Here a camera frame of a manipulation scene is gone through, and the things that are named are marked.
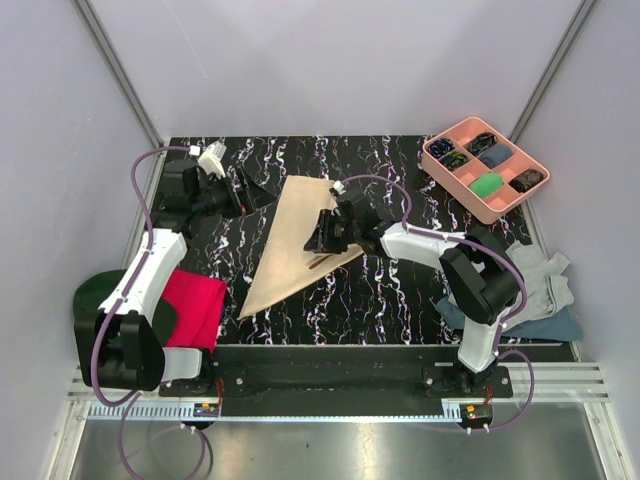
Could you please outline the beige cloth napkin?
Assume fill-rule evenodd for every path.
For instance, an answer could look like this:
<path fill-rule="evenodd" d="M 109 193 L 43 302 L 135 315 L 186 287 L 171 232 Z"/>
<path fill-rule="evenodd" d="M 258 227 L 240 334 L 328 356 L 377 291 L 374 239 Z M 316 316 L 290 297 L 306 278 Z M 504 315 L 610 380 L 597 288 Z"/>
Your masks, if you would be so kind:
<path fill-rule="evenodd" d="M 241 318 L 259 313 L 310 286 L 335 269 L 355 260 L 363 250 L 352 245 L 342 254 L 309 270 L 306 263 L 316 256 L 303 249 L 323 209 L 333 209 L 329 189 L 332 180 L 289 176 L 282 188 L 267 241 L 247 297 Z"/>

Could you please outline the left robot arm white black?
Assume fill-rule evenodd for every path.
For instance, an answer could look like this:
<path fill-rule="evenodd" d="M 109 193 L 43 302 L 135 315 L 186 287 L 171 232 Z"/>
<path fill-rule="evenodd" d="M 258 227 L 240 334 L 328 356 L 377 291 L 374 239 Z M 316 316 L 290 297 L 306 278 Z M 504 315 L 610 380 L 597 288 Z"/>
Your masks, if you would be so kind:
<path fill-rule="evenodd" d="M 175 380 L 196 396 L 214 388 L 216 372 L 205 365 L 208 348 L 159 339 L 157 305 L 203 219 L 251 215 L 276 199 L 243 168 L 228 176 L 217 160 L 170 163 L 159 196 L 132 264 L 110 294 L 74 322 L 82 378 L 97 392 L 153 391 Z"/>

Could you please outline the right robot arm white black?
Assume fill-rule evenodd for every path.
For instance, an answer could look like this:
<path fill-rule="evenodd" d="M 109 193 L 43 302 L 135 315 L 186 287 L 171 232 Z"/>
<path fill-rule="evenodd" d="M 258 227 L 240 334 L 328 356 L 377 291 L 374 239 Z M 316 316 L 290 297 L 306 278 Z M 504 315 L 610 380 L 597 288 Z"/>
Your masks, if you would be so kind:
<path fill-rule="evenodd" d="M 526 304 L 522 274 L 488 229 L 442 233 L 382 218 L 364 194 L 330 190 L 337 206 L 322 209 L 304 249 L 319 255 L 344 253 L 357 245 L 369 254 L 406 260 L 441 271 L 464 314 L 454 384 L 476 396 L 497 365 L 503 322 Z"/>

